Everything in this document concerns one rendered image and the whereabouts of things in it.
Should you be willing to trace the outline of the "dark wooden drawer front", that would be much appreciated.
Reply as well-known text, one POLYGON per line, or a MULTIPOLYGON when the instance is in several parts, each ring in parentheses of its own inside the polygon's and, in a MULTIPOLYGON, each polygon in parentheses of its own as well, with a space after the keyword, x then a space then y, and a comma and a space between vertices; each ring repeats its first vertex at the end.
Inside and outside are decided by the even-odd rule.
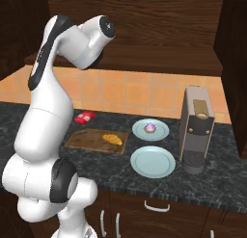
POLYGON ((175 201, 168 201, 158 198, 148 198, 141 196, 134 196, 131 194, 110 193, 111 205, 117 210, 124 211, 136 215, 138 220, 154 219, 156 222, 167 224, 195 224, 201 225, 205 218, 208 208, 188 203, 180 203, 175 201), (170 204, 171 208, 167 213, 153 212, 145 208, 144 200, 147 204, 153 207, 166 208, 170 204))

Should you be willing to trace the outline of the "dark wooden wall cabinet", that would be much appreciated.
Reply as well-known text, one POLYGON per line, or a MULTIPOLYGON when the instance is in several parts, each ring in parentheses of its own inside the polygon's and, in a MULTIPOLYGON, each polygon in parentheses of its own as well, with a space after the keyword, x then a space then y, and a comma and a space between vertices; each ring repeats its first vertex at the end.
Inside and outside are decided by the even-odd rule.
POLYGON ((116 37, 104 49, 100 69, 219 76, 213 44, 227 0, 7 0, 16 22, 34 23, 40 35, 51 15, 80 24, 109 16, 116 37))

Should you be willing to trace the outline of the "red snack packet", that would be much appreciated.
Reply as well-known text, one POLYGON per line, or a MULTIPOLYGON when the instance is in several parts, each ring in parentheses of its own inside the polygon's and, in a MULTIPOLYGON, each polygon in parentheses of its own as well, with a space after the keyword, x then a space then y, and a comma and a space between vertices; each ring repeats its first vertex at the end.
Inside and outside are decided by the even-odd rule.
POLYGON ((86 124, 88 121, 90 121, 92 118, 96 116, 96 113, 91 111, 83 111, 79 115, 77 115, 73 121, 80 123, 80 124, 86 124))

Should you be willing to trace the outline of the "dark wooden cupboard door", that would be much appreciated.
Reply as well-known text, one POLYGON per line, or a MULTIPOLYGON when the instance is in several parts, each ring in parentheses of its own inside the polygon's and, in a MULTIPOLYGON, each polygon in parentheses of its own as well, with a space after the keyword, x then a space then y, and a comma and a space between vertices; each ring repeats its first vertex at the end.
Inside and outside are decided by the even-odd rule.
MULTIPOLYGON (((120 234, 121 238, 200 238, 204 227, 201 225, 183 223, 159 223, 154 219, 138 220, 136 215, 128 212, 120 213, 120 234)), ((113 221, 116 238, 116 217, 113 221)))
POLYGON ((110 195, 108 190, 98 190, 96 201, 85 208, 85 217, 89 225, 95 230, 98 238, 112 238, 110 195), (100 228, 100 214, 104 211, 103 224, 106 236, 103 237, 100 228))
POLYGON ((200 238, 247 238, 247 214, 210 208, 200 238))

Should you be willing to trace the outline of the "golden croissant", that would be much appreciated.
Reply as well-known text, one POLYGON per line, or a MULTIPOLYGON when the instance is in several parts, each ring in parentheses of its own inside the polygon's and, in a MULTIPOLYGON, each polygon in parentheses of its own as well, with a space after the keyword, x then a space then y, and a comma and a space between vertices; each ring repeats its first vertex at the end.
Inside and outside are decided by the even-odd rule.
POLYGON ((102 136, 102 139, 112 145, 122 145, 123 144, 122 140, 117 135, 114 135, 114 134, 104 134, 102 136))

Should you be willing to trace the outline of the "pale blue plate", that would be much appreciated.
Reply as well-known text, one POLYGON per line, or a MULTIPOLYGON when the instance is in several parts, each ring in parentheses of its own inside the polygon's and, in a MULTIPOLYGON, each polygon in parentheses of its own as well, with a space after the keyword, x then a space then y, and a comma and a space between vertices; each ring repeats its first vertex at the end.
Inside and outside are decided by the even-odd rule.
POLYGON ((157 179, 170 175, 176 167, 176 160, 168 150, 148 145, 136 149, 131 154, 130 164, 140 175, 157 179))
POLYGON ((158 119, 140 119, 133 124, 132 132, 141 140, 156 142, 165 139, 169 135, 170 130, 166 123, 158 119), (144 129, 145 125, 149 122, 156 126, 156 130, 153 133, 147 133, 144 129))

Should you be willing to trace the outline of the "brown wooden cutting board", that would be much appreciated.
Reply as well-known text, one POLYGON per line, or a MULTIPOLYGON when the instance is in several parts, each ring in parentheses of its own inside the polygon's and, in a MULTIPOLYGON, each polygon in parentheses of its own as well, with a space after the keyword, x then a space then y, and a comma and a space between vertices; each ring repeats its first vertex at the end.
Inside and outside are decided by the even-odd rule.
POLYGON ((127 142, 128 134, 126 132, 107 131, 92 128, 84 128, 74 132, 66 142, 66 147, 87 149, 98 152, 123 154, 127 142), (118 136, 122 144, 113 145, 105 141, 102 136, 114 134, 118 136))

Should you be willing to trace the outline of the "pink frosted cupcake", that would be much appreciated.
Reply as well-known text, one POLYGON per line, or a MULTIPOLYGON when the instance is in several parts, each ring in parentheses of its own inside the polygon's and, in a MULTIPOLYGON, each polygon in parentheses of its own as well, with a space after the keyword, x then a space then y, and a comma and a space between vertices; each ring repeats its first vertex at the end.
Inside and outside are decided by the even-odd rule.
POLYGON ((153 133, 156 130, 156 126, 152 122, 149 122, 145 125, 144 129, 147 133, 153 133))

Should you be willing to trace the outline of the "grey coffee machine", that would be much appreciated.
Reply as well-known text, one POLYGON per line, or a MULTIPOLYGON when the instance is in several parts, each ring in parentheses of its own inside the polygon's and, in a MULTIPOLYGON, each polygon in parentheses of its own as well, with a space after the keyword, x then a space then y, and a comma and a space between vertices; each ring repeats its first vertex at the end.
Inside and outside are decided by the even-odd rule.
POLYGON ((201 173, 204 169, 214 121, 208 90, 199 86, 187 87, 179 126, 179 160, 191 174, 201 173))

